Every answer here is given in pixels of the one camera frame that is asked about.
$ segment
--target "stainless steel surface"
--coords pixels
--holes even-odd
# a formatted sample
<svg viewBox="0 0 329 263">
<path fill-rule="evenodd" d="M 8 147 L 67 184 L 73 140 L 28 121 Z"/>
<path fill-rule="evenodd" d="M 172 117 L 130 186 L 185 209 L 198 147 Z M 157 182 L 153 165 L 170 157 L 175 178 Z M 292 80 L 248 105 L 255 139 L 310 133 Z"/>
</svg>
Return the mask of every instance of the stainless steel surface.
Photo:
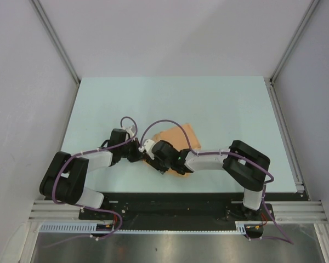
<svg viewBox="0 0 329 263">
<path fill-rule="evenodd" d="M 284 225 L 295 242 L 216 235 L 114 235 L 103 241 L 78 238 L 51 248 L 48 245 L 71 234 L 40 233 L 32 263 L 51 262 L 325 262 L 312 224 Z M 266 235 L 278 235 L 266 226 Z"/>
<path fill-rule="evenodd" d="M 318 6 L 318 4 L 320 3 L 321 0 L 312 0 L 312 2 L 310 3 L 307 11 L 305 12 L 299 26 L 296 29 L 295 34 L 292 36 L 291 41 L 288 45 L 288 47 L 286 48 L 283 56 L 281 57 L 281 60 L 279 61 L 276 69 L 274 70 L 272 76 L 270 77 L 272 83 L 275 82 L 275 80 L 278 78 L 278 75 L 280 73 L 280 71 L 282 70 L 285 62 L 287 61 L 288 57 L 290 56 L 292 50 L 294 49 L 294 47 L 296 46 L 298 40 L 300 39 L 302 32 L 304 31 L 304 29 L 306 28 L 309 20 L 311 19 L 311 17 L 314 14 L 314 11 L 316 10 L 316 7 Z"/>
<path fill-rule="evenodd" d="M 62 58 L 62 61 L 64 62 L 65 66 L 67 67 L 71 77 L 75 81 L 76 85 L 79 87 L 81 80 L 78 78 L 76 70 L 74 69 L 71 60 L 67 56 L 67 53 L 66 53 L 64 47 L 62 46 L 60 39 L 58 38 L 51 22 L 49 21 L 49 18 L 47 17 L 42 4 L 40 3 L 39 0 L 30 0 L 30 2 L 32 3 L 34 10 L 36 11 L 47 34 L 49 35 L 49 38 L 51 39 L 54 46 L 56 47 L 56 50 L 57 50 L 59 56 Z"/>
</svg>

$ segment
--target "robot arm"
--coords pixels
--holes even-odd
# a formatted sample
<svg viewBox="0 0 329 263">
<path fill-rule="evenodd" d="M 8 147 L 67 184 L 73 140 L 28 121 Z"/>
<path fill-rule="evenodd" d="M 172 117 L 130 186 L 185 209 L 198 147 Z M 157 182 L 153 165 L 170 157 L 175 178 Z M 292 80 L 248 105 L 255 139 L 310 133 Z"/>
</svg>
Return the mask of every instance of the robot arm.
<svg viewBox="0 0 329 263">
<path fill-rule="evenodd" d="M 232 145 L 221 150 L 225 154 L 213 154 L 212 151 L 200 151 L 197 155 L 189 149 L 177 151 L 170 143 L 159 141 L 152 143 L 147 140 L 145 150 L 152 157 L 152 162 L 157 161 L 160 171 L 169 168 L 179 174 L 193 173 L 199 170 L 225 170 L 242 187 L 244 187 L 243 206 L 258 210 L 262 201 L 265 174 L 254 166 L 240 160 L 229 152 L 237 153 L 268 170 L 270 159 L 242 141 L 233 141 Z"/>
<path fill-rule="evenodd" d="M 117 145 L 133 135 L 134 127 L 113 129 L 107 146 Z M 68 204 L 100 208 L 104 195 L 84 187 L 87 173 L 115 165 L 121 158 L 127 158 L 130 162 L 144 159 L 162 173 L 169 168 L 179 174 L 199 170 L 225 170 L 244 187 L 243 206 L 254 211 L 258 210 L 262 200 L 265 174 L 254 166 L 229 155 L 229 152 L 244 156 L 265 170 L 268 170 L 270 159 L 242 141 L 233 141 L 227 151 L 220 152 L 226 154 L 200 151 L 196 155 L 189 149 L 177 151 L 166 141 L 155 143 L 152 140 L 146 140 L 143 146 L 140 146 L 138 139 L 135 138 L 112 150 L 102 149 L 102 151 L 73 159 L 63 171 L 65 176 L 61 177 L 57 184 L 56 199 Z M 55 155 L 40 185 L 39 190 L 42 195 L 52 197 L 57 174 L 70 157 L 71 155 L 65 152 L 58 152 Z"/>
</svg>

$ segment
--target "orange cloth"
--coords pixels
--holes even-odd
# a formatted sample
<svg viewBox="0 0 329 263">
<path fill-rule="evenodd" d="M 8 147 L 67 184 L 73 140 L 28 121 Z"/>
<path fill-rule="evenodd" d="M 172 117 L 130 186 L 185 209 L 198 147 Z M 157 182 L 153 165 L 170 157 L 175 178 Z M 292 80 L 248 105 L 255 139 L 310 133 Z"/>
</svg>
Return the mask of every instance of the orange cloth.
<svg viewBox="0 0 329 263">
<path fill-rule="evenodd" d="M 193 149 L 197 149 L 197 150 L 201 149 L 201 144 L 198 141 L 198 139 L 197 139 L 197 137 L 194 133 L 194 130 L 192 129 L 192 126 L 190 125 L 190 123 L 185 123 L 184 125 L 182 125 L 182 127 L 188 135 L 191 147 Z M 155 134 L 154 137 L 152 137 L 152 140 L 154 142 L 158 142 L 160 140 L 168 141 L 170 144 L 173 145 L 173 147 L 177 151 L 189 148 L 188 143 L 186 142 L 186 138 L 185 138 L 182 130 L 177 126 L 173 127 L 172 129 L 165 130 L 165 131 L 162 131 L 160 133 Z M 181 175 L 181 174 L 178 174 L 176 171 L 174 171 L 172 169 L 169 169 L 168 173 L 173 174 L 175 176 L 179 176 L 179 177 L 188 177 L 190 175 L 190 173 L 186 173 L 185 175 Z"/>
</svg>

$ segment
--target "cable clip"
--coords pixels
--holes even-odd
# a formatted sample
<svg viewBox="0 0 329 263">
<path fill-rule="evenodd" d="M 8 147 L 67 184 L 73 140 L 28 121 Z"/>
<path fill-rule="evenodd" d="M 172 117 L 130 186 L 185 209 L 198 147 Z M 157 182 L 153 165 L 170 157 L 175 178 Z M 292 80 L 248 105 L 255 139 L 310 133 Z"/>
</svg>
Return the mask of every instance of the cable clip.
<svg viewBox="0 0 329 263">
<path fill-rule="evenodd" d="M 266 187 L 267 187 L 267 185 L 266 185 L 266 184 L 264 184 L 264 185 L 263 185 L 263 193 L 264 193 L 264 195 L 262 196 L 262 199 L 264 199 L 264 197 L 265 197 L 265 191 L 266 191 Z"/>
<path fill-rule="evenodd" d="M 226 149 L 219 149 L 219 155 L 223 156 L 223 152 L 225 152 Z"/>
</svg>

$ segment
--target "black mounting base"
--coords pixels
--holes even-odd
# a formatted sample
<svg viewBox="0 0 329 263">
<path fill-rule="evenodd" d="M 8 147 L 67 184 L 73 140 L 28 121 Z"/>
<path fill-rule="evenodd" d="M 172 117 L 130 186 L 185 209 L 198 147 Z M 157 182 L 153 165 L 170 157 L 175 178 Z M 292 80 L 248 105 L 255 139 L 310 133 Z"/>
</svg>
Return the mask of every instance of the black mounting base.
<svg viewBox="0 0 329 263">
<path fill-rule="evenodd" d="M 236 221 L 262 221 L 261 211 L 246 215 L 234 194 L 201 193 L 106 193 L 105 209 L 118 212 L 123 230 L 226 231 Z M 85 209 L 80 220 L 113 220 L 108 213 Z"/>
</svg>

